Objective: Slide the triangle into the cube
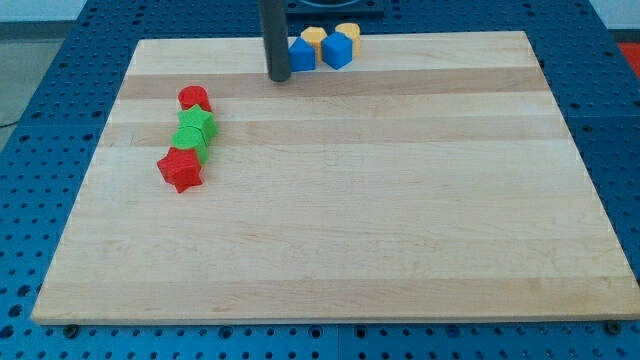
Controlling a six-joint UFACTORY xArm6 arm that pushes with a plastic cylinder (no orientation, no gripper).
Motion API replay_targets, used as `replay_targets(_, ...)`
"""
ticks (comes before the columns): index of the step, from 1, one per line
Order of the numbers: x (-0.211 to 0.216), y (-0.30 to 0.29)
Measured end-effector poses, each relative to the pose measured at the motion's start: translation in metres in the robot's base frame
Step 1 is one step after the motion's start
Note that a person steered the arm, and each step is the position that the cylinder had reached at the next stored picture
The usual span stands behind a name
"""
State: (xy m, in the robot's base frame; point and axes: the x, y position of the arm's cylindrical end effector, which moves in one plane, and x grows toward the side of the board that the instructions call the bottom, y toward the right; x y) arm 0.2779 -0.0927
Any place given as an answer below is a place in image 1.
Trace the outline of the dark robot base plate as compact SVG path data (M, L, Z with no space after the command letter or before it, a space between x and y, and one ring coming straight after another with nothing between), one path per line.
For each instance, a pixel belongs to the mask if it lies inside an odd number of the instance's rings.
M383 14L386 0L284 0L288 15Z

